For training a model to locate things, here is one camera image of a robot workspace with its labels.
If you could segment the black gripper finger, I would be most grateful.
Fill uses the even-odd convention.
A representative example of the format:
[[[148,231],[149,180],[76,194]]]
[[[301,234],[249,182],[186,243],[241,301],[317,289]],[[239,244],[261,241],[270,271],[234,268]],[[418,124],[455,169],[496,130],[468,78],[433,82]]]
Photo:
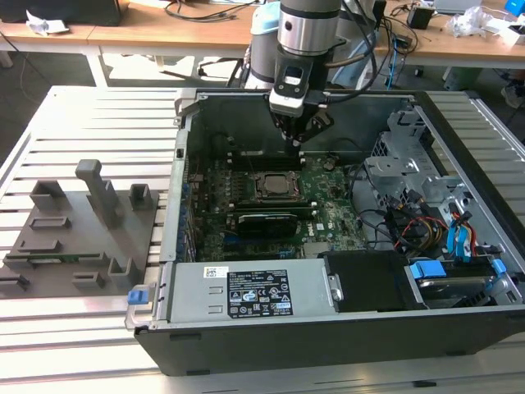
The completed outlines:
[[[281,131],[285,141],[285,153],[288,156],[297,156],[297,147],[294,145],[294,118],[278,113],[271,113],[272,122]]]
[[[335,124],[326,108],[305,108],[294,124],[294,155],[299,157],[302,145]]]

